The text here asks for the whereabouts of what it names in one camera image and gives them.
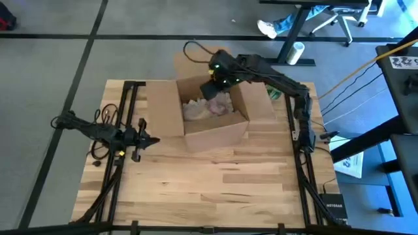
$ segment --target person's leg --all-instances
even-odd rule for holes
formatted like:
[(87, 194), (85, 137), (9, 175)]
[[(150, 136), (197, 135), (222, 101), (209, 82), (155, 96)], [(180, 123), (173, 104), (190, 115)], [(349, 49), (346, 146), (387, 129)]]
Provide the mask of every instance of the person's leg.
[[(309, 15), (306, 20), (318, 15), (319, 13), (323, 12), (328, 6), (314, 6), (309, 11)], [(295, 22), (297, 12), (288, 15), (286, 18), (273, 21), (274, 30), (276, 30), (277, 34), (283, 33), (286, 30), (292, 28), (293, 23)]]

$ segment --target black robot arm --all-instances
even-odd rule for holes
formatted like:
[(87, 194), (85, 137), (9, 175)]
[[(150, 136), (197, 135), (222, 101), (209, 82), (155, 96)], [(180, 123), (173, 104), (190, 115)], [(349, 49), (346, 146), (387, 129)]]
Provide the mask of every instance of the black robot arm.
[(293, 115), (299, 123), (300, 148), (309, 153), (314, 151), (315, 133), (310, 121), (312, 100), (305, 85), (277, 72), (259, 55), (238, 55), (234, 58), (225, 50), (218, 50), (209, 62), (209, 69), (213, 79), (201, 86), (207, 100), (243, 81), (263, 82), (294, 98)]

